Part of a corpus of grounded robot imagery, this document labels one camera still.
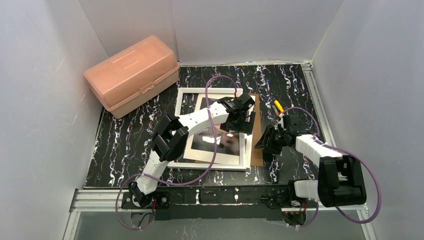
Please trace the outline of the sunset photo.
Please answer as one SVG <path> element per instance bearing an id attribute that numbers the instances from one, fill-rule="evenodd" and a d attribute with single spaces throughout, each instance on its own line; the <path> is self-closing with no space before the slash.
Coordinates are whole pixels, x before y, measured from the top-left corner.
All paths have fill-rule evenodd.
<path id="1" fill-rule="evenodd" d="M 214 140 L 213 130 L 210 125 L 209 117 L 207 119 L 207 128 L 195 133 L 190 137 L 190 142 L 187 143 L 188 150 L 214 152 L 214 144 L 217 144 L 217 154 L 225 154 L 238 156 L 240 154 L 240 138 L 235 131 L 226 132 L 220 129 L 220 124 L 215 124 Z"/>

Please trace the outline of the clear grey screwdriver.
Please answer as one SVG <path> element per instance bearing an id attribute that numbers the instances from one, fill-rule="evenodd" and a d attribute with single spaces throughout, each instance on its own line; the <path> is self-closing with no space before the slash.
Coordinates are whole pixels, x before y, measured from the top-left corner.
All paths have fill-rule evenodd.
<path id="1" fill-rule="evenodd" d="M 276 115 L 276 119 L 280 120 L 282 117 L 282 113 L 280 112 L 280 110 L 275 105 L 272 106 L 272 109 Z"/>

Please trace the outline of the yellow handled screwdriver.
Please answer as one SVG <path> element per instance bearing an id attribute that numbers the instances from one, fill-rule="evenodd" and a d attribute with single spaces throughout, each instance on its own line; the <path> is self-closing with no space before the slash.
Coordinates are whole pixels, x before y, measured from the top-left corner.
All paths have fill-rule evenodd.
<path id="1" fill-rule="evenodd" d="M 280 102 L 278 100 L 274 100 L 273 106 L 274 106 L 275 111 L 277 112 L 278 116 L 281 115 L 284 112 L 284 108 L 282 107 L 282 105 L 280 104 Z"/>

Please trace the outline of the white picture frame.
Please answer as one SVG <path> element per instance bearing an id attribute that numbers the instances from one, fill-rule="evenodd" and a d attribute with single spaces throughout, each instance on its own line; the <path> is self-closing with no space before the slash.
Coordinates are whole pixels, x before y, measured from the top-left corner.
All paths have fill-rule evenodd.
<path id="1" fill-rule="evenodd" d="M 201 87 L 182 87 L 178 90 L 175 114 L 185 115 L 196 112 L 206 107 L 205 89 Z M 252 152 L 252 135 L 245 134 L 245 150 L 240 151 L 240 165 L 227 165 L 227 164 L 213 164 L 212 170 L 223 171 L 246 171 L 250 168 L 251 152 Z M 184 153 L 178 160 L 172 161 L 168 164 L 170 169 L 191 169 L 191 170 L 205 170 L 209 167 L 210 163 L 195 162 L 193 160 L 184 162 Z"/>

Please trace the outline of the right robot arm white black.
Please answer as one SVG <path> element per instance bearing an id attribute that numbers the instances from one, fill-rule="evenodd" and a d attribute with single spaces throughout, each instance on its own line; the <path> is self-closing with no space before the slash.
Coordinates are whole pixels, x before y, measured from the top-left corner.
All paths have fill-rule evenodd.
<path id="1" fill-rule="evenodd" d="M 359 161 L 326 147 L 301 126 L 298 114 L 281 115 L 278 123 L 265 128 L 254 147 L 274 155 L 280 154 L 284 147 L 291 147 L 318 167 L 317 179 L 288 183 L 286 199 L 289 201 L 312 200 L 325 207 L 340 207 L 362 205 L 367 200 Z"/>

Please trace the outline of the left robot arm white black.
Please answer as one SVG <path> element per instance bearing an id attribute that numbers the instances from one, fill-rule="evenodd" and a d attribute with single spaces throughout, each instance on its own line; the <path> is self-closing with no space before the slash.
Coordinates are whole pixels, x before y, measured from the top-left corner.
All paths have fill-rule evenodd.
<path id="1" fill-rule="evenodd" d="M 210 163 L 205 172 L 208 173 L 216 162 L 219 145 L 224 144 L 225 135 L 237 133 L 250 135 L 253 132 L 255 99 L 248 93 L 210 98 L 204 95 L 205 106 L 194 112 L 173 115 L 167 114 L 159 122 L 152 139 L 149 159 L 139 177 L 129 183 L 128 190 L 134 200 L 142 208 L 151 201 L 151 194 L 157 190 L 168 165 L 179 159 L 185 152 L 189 139 L 204 130 L 211 131 L 213 151 Z"/>

